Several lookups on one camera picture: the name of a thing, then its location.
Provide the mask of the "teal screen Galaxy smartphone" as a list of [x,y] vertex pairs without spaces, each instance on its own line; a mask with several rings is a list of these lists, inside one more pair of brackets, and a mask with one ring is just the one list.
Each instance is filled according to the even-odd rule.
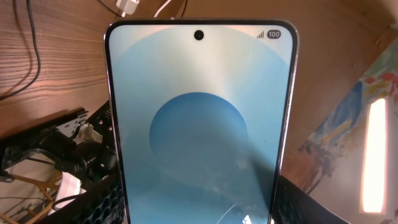
[[298,57],[285,21],[120,20],[104,34],[129,223],[270,223]]

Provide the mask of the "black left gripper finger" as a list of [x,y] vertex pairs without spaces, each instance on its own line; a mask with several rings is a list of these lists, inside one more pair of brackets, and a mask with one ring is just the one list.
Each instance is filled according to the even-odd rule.
[[275,224],[348,224],[281,175],[277,181],[273,221]]

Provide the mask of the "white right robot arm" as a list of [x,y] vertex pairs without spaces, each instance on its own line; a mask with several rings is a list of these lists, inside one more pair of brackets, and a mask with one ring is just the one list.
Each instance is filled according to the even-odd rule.
[[[48,181],[7,171],[35,154],[55,169]],[[91,116],[78,108],[2,139],[1,182],[15,180],[43,195],[36,207],[25,209],[24,223],[126,223],[109,103]]]

